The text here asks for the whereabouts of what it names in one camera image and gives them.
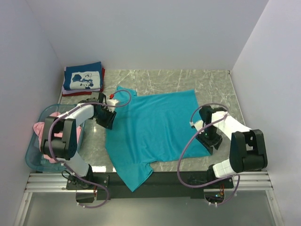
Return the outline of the teal t-shirt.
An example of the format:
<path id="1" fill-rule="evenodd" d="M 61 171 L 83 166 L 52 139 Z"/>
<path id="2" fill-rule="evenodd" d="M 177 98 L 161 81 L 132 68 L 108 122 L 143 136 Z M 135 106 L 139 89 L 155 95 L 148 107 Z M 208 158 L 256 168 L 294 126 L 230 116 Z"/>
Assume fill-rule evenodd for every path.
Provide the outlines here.
<path id="1" fill-rule="evenodd" d="M 133 89 L 117 87 L 111 130 L 105 148 L 126 186 L 134 192 L 153 173 L 151 163 L 176 161 L 196 133 L 189 120 L 198 107 L 193 90 L 138 96 Z"/>

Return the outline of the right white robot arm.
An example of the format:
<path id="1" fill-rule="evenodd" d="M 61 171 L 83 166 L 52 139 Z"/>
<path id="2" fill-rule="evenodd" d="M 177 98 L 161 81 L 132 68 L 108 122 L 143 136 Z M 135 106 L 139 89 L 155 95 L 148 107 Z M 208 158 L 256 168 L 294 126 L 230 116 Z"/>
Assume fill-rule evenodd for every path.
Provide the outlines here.
<path id="1" fill-rule="evenodd" d="M 203 106 L 199 110 L 201 120 L 193 127 L 200 131 L 196 136 L 207 151 L 212 154 L 222 144 L 220 130 L 230 140 L 230 153 L 226 160 L 209 166 L 206 182 L 217 188 L 223 178 L 241 172 L 261 170 L 268 165 L 263 132 L 251 129 L 229 115 L 223 107 Z"/>

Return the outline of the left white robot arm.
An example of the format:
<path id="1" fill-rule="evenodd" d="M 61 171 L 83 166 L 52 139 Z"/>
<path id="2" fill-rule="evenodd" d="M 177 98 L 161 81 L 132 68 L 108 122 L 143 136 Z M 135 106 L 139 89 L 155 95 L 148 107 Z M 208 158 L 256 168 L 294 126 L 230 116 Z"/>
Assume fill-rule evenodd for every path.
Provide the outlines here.
<path id="1" fill-rule="evenodd" d="M 94 177 L 92 167 L 87 164 L 78 153 L 77 128 L 86 120 L 95 119 L 96 123 L 106 129 L 112 129 L 115 119 L 115 108 L 119 101 L 111 95 L 109 99 L 100 93 L 98 98 L 80 101 L 71 110 L 58 116 L 45 119 L 41 152 L 63 165 L 71 174 L 78 175 L 77 183 L 83 189 L 93 186 Z"/>

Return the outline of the folded blue printed t-shirt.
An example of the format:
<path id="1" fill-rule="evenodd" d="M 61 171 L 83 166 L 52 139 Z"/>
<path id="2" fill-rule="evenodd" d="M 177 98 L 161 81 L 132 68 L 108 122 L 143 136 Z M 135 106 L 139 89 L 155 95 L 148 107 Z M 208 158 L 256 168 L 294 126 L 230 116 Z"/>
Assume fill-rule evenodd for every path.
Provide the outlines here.
<path id="1" fill-rule="evenodd" d="M 102 63 L 69 66 L 64 69 L 65 90 L 101 89 L 103 85 Z"/>

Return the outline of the pink t-shirt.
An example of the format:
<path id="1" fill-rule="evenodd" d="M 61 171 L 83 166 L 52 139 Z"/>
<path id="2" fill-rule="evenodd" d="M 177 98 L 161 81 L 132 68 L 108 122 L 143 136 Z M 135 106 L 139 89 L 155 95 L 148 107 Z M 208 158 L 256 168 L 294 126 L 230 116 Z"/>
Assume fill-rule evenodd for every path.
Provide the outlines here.
<path id="1" fill-rule="evenodd" d="M 59 112 L 54 112 L 54 113 L 51 113 L 50 116 L 57 117 L 60 114 L 61 113 L 59 113 Z M 39 137 L 38 138 L 38 140 L 39 140 L 39 149 L 40 149 L 40 145 L 41 145 L 41 141 L 42 141 L 42 134 L 43 134 L 44 124 L 45 124 L 44 122 L 37 122 L 33 126 L 33 130 L 34 130 L 35 134 Z M 81 130 L 82 130 L 82 127 L 78 126 L 77 127 L 77 143 L 79 143 Z M 55 137 L 62 138 L 62 136 L 63 136 L 63 132 L 55 133 Z M 57 163 L 53 158 L 49 157 L 47 154 L 43 154 L 43 158 L 48 160 L 51 164 Z"/>

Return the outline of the aluminium rail frame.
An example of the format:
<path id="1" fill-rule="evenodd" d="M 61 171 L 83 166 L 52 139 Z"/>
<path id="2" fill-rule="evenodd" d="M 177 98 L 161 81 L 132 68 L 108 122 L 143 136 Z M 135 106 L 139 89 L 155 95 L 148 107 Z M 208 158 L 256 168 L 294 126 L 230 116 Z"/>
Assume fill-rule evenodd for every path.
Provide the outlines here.
<path id="1" fill-rule="evenodd" d="M 23 199 L 17 213 L 14 225 L 22 226 L 31 202 L 33 193 L 67 192 L 67 179 L 59 173 L 31 173 L 26 183 Z M 277 226 L 283 226 L 284 221 L 273 191 L 273 186 L 267 171 L 243 172 L 240 174 L 239 191 L 265 191 L 269 206 Z"/>

